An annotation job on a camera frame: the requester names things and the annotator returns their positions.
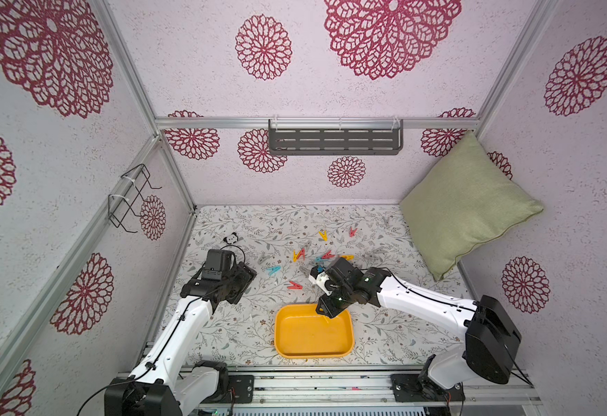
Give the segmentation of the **teal clothespin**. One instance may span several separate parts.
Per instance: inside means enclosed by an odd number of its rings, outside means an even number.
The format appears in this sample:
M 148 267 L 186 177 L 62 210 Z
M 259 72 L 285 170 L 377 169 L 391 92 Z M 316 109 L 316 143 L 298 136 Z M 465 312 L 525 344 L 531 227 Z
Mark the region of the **teal clothespin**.
M 267 269 L 267 273 L 269 276 L 274 276 L 277 272 L 281 270 L 280 266 L 273 266 Z

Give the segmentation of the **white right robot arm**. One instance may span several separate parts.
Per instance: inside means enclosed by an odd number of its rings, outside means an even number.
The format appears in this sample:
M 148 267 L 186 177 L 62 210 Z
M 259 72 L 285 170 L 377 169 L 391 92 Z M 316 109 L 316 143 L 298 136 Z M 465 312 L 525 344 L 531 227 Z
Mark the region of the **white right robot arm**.
M 506 385 L 517 370 L 522 340 L 501 303 L 492 296 L 462 299 L 405 282 L 387 268 L 355 267 L 344 258 L 310 270 L 309 280 L 323 294 L 316 312 L 335 318 L 355 303 L 397 310 L 445 329 L 461 345 L 430 355 L 414 390 L 433 399 L 475 378 Z

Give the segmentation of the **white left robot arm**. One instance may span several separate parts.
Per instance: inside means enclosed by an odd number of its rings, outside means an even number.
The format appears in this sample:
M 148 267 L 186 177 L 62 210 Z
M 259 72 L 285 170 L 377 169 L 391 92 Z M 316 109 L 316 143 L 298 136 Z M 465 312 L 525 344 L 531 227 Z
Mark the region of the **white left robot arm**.
M 146 357 L 104 393 L 106 415 L 189 415 L 204 400 L 229 393 L 225 363 L 202 361 L 180 378 L 199 331 L 220 303 L 236 304 L 257 272 L 240 262 L 223 270 L 206 266 L 183 285 L 175 312 Z

